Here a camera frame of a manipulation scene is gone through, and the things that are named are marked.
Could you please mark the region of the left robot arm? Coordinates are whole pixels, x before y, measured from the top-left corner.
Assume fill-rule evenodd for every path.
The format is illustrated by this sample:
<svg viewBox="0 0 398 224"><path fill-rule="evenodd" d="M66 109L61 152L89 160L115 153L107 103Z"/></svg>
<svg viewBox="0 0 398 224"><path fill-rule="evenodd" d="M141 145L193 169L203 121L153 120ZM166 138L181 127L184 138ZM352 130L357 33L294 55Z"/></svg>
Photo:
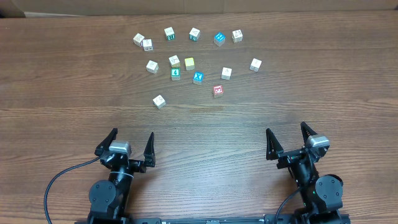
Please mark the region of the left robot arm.
<svg viewBox="0 0 398 224"><path fill-rule="evenodd" d="M116 128L95 149L100 163L110 170L106 180L99 180L91 186L88 223L134 223L126 213L129 192L135 173L145 173L148 167L155 167L154 133L151 133L144 150L144 160L131 159L131 145L128 141L116 139Z"/></svg>

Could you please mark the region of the plain wooden block front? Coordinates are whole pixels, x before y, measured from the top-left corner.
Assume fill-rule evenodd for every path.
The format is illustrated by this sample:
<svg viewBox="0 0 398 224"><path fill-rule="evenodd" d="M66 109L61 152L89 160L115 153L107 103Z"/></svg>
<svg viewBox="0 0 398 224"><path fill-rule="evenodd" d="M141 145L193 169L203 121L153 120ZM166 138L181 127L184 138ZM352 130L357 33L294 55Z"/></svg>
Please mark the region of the plain wooden block front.
<svg viewBox="0 0 398 224"><path fill-rule="evenodd" d="M166 101L161 95L156 96L152 101L158 109L161 109L166 105Z"/></svg>

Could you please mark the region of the blue X block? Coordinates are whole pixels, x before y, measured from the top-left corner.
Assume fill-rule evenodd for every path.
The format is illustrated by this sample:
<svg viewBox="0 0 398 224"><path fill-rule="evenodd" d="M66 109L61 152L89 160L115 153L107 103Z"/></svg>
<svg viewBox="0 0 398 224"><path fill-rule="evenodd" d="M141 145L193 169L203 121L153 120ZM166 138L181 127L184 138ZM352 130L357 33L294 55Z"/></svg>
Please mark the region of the blue X block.
<svg viewBox="0 0 398 224"><path fill-rule="evenodd" d="M203 83L204 74L202 72L195 72L193 75L193 83L201 85Z"/></svg>

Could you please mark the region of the wooden letter A block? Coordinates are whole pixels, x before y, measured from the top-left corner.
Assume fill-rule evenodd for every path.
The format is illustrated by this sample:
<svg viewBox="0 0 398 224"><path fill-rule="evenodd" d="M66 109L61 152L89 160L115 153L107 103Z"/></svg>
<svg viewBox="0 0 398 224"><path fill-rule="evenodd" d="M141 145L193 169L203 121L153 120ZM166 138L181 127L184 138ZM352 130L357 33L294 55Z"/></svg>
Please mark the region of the wooden letter A block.
<svg viewBox="0 0 398 224"><path fill-rule="evenodd" d="M231 79L231 73L232 73L232 69L231 68L223 67L222 72L221 72L221 79L230 80Z"/></svg>

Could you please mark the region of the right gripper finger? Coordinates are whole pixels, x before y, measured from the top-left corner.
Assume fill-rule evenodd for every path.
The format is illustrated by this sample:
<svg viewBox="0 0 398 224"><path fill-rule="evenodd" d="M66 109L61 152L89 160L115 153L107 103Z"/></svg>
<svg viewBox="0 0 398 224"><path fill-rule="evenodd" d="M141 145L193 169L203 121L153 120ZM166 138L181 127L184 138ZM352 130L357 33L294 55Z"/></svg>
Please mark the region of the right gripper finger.
<svg viewBox="0 0 398 224"><path fill-rule="evenodd" d="M317 135L317 133L304 121L300 123L300 128L303 136L304 145L306 146L309 137Z"/></svg>
<svg viewBox="0 0 398 224"><path fill-rule="evenodd" d="M266 159L267 160L276 160L279 158L279 154L284 152L283 147L280 145L279 141L275 137L274 133L270 128L266 129L266 138L267 138L267 149L266 149Z"/></svg>

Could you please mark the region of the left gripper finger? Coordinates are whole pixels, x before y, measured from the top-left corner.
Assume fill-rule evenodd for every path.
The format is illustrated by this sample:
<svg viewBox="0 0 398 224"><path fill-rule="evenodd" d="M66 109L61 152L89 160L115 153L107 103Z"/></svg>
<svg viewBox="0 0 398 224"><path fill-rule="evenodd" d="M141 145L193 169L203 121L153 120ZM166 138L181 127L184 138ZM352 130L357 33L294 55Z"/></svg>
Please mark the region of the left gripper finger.
<svg viewBox="0 0 398 224"><path fill-rule="evenodd" d="M144 150L144 164L146 167L155 167L154 133L151 132Z"/></svg>
<svg viewBox="0 0 398 224"><path fill-rule="evenodd" d="M113 128L108 136L97 145L95 149L95 155L101 156L104 151L108 151L111 143L116 139L117 134L118 129Z"/></svg>

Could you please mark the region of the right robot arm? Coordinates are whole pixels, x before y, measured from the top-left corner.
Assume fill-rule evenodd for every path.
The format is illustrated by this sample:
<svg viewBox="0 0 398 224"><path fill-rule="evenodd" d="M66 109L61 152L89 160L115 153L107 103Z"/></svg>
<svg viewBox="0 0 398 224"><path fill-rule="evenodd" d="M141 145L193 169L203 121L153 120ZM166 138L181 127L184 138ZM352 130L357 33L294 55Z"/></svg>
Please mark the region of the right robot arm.
<svg viewBox="0 0 398 224"><path fill-rule="evenodd" d="M300 123L303 146L300 149L285 152L271 129L266 130L266 159L277 161L277 168L289 170L297 190L291 193L279 206L276 214L265 215L265 223L296 224L340 224L350 223L348 214L341 214L343 207L343 181L335 174L319 176L315 167L330 147L329 139L315 132L305 122ZM292 214L281 214L285 204L300 194L303 207Z"/></svg>

